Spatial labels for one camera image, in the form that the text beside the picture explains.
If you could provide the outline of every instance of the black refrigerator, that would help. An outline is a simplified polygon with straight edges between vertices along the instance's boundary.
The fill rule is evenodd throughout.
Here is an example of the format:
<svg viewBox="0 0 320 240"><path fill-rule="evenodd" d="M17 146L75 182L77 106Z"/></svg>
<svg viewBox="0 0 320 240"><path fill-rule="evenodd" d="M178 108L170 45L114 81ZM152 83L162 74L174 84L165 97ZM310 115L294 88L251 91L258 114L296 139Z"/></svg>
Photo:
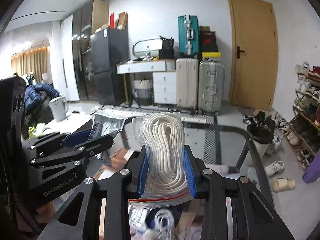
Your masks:
<svg viewBox="0 0 320 240"><path fill-rule="evenodd" d="M91 35L91 57L94 84L99 104L119 105L125 101L123 75L116 65L129 59L126 30L106 28Z"/></svg>
<svg viewBox="0 0 320 240"><path fill-rule="evenodd" d="M92 8L93 0L76 11L72 20L73 66L80 100L98 99L90 51Z"/></svg>

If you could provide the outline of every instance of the yellow curtain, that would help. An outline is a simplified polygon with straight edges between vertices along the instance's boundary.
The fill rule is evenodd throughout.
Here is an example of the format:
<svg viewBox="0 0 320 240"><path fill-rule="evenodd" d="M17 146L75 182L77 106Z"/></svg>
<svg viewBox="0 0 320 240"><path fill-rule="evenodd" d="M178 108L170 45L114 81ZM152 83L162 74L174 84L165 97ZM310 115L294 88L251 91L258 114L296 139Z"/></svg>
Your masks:
<svg viewBox="0 0 320 240"><path fill-rule="evenodd" d="M42 47L12 57L12 74L17 72L19 76L23 76L33 71L36 82L40 82L42 80L41 75L48 70L47 55L48 47Z"/></svg>

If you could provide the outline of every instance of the coiled white rope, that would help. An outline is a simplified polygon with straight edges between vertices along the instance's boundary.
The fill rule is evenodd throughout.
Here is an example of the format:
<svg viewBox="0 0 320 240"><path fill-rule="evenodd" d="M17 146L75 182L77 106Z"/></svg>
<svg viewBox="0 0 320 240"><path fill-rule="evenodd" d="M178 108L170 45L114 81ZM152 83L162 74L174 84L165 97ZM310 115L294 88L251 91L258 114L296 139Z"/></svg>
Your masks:
<svg viewBox="0 0 320 240"><path fill-rule="evenodd" d="M150 148L146 188L160 194L176 194L187 189L183 171L185 136L181 120L175 114L153 114L144 121L142 136Z"/></svg>
<svg viewBox="0 0 320 240"><path fill-rule="evenodd" d="M156 213L154 230L159 232L158 240L174 240L174 218L170 210L163 208Z"/></svg>

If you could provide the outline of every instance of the silver suitcase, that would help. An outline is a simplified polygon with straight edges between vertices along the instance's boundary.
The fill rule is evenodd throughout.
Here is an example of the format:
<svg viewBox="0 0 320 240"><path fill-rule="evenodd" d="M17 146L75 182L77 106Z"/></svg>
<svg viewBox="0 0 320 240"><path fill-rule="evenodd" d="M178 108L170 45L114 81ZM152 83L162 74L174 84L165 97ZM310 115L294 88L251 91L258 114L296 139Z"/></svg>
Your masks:
<svg viewBox="0 0 320 240"><path fill-rule="evenodd" d="M195 109L198 98L199 61L193 58L176 60L177 105L184 109Z"/></svg>
<svg viewBox="0 0 320 240"><path fill-rule="evenodd" d="M221 62L202 61L199 66L198 109L216 113L221 108L225 67Z"/></svg>

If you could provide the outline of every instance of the door frame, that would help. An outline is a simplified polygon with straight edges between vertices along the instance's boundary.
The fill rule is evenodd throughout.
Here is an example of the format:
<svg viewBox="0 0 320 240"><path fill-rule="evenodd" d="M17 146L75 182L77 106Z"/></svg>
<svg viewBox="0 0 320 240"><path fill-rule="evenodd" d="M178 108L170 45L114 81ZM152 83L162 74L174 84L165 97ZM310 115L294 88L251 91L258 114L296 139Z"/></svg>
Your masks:
<svg viewBox="0 0 320 240"><path fill-rule="evenodd" d="M278 46L278 30L276 25L276 15L275 11L273 9L272 3L266 2L264 0L257 0L264 3L268 3L271 5L272 8L272 14L274 15L274 27L276 32L276 71L275 71L275 82L273 84L271 100L269 102L269 110L271 109L271 106L273 104L273 99L275 96L275 90L276 90L276 81L277 81L277 75L278 75L278 65L279 65L279 46ZM232 62L231 62L231 80L230 80L230 92L229 92L229 101L231 105L236 105L233 102L233 93L234 93L234 85L235 85L235 77L236 77L236 59L237 59L237 50L236 50L236 27L235 27L235 19L234 19L234 13L233 13L233 6L232 6L232 0L228 0L229 3L229 9L230 9L230 17L231 17L231 29L232 29Z"/></svg>

